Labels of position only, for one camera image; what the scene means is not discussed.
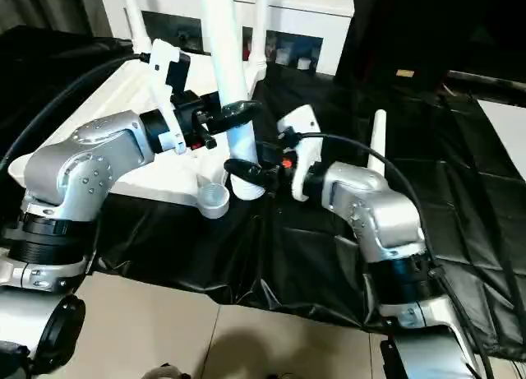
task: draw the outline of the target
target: white cylindrical object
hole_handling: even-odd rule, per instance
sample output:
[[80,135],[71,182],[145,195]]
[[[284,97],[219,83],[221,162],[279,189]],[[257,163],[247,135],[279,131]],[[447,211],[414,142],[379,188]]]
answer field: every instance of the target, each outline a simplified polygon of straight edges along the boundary
[[252,50],[250,53],[250,63],[266,63],[266,27],[269,20],[270,0],[256,0],[256,18],[252,29]]
[[[372,126],[371,149],[376,150],[384,157],[386,124],[387,112],[383,109],[378,109],[375,113],[375,122]],[[372,155],[369,155],[367,167],[373,171],[377,171],[380,175],[385,174],[385,164]]]
[[131,39],[135,53],[151,53],[151,39],[146,32],[145,21],[137,0],[125,0],[128,20],[131,27]]
[[[233,9],[233,0],[201,0],[205,32],[210,36],[210,51],[221,106],[248,100],[242,65],[241,43]],[[227,131],[230,155],[257,164],[256,139],[252,122]],[[243,200],[255,200],[265,189],[232,178],[234,193]]]
[[290,64],[290,48],[279,48],[276,50],[276,64],[285,65],[288,67]]
[[307,57],[301,57],[298,59],[298,69],[300,71],[308,71],[311,67],[311,59]]
[[228,212],[230,193],[222,184],[209,183],[199,188],[197,209],[207,219],[218,219]]

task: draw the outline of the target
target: silver robotic arm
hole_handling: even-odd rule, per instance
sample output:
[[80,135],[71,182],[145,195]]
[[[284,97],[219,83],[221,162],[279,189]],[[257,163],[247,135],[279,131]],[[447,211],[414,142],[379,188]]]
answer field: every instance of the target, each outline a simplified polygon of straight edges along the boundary
[[18,225],[0,257],[0,362],[9,377],[51,372],[72,356],[85,304],[90,229],[112,185],[154,159],[139,115],[127,111],[79,127],[45,146],[25,169]]
[[[303,191],[314,196],[318,191],[322,206],[356,235],[379,313],[393,335],[382,347],[385,356],[391,354],[386,362],[397,358],[409,378],[472,377],[466,364],[476,371],[478,364],[450,298],[428,275],[415,205],[370,169],[344,163],[321,172],[314,168]],[[387,369],[388,378],[399,377]]]

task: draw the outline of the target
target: white cabinet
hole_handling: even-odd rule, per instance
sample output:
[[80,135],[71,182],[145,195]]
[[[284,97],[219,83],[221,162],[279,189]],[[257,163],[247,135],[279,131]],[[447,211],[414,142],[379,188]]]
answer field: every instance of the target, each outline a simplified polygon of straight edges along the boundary
[[[143,12],[150,12],[146,14],[148,16],[145,18],[146,29],[156,34],[162,29],[152,27],[154,24],[152,21],[162,21],[162,15],[168,15],[165,16],[166,26],[173,26],[173,19],[170,20],[170,16],[190,19],[201,18],[201,0],[138,1]],[[130,38],[131,33],[124,0],[103,0],[103,2],[113,36]],[[236,16],[240,25],[240,35],[242,27],[253,27],[255,2],[256,0],[234,0]],[[152,16],[151,12],[162,15]],[[290,44],[291,41],[295,41],[294,36],[298,35],[297,42],[302,45],[298,47],[299,50],[297,54],[293,54],[292,59],[294,57],[312,57],[312,65],[316,65],[317,72],[334,75],[353,14],[353,0],[271,0],[268,37],[269,39],[277,38],[277,42],[276,39],[270,39],[270,47],[279,47],[280,41],[286,41]],[[181,24],[188,22],[190,25],[195,25],[192,20],[184,21],[184,19],[182,19]],[[174,33],[167,32],[166,35],[174,35]],[[312,43],[313,47],[310,53],[306,50],[309,43]],[[202,42],[200,41],[199,45],[205,52],[209,50],[205,39]]]

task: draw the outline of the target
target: red component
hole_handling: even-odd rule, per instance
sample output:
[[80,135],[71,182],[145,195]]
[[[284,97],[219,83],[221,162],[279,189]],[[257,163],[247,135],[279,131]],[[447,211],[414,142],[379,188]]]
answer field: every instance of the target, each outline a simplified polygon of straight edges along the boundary
[[283,161],[281,162],[281,164],[282,164],[286,169],[289,169],[289,168],[292,168],[292,167],[293,167],[293,162],[292,162],[290,159],[283,159]]

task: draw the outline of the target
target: white bracket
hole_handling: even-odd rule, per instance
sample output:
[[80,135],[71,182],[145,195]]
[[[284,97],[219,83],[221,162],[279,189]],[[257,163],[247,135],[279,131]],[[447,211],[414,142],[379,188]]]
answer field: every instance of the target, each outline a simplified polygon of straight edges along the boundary
[[[303,105],[278,121],[278,131],[283,132],[292,127],[295,132],[320,132],[311,105]],[[309,168],[315,162],[321,161],[321,145],[323,138],[309,138],[301,140],[294,150],[298,155],[296,172],[293,177],[293,197],[298,201],[306,201],[308,196],[303,195],[303,182]]]
[[163,150],[174,149],[178,155],[187,151],[187,144],[173,112],[170,97],[172,87],[166,85],[171,62],[179,62],[180,49],[161,39],[156,39],[150,55],[150,92],[157,108],[168,125],[169,132],[159,136]]

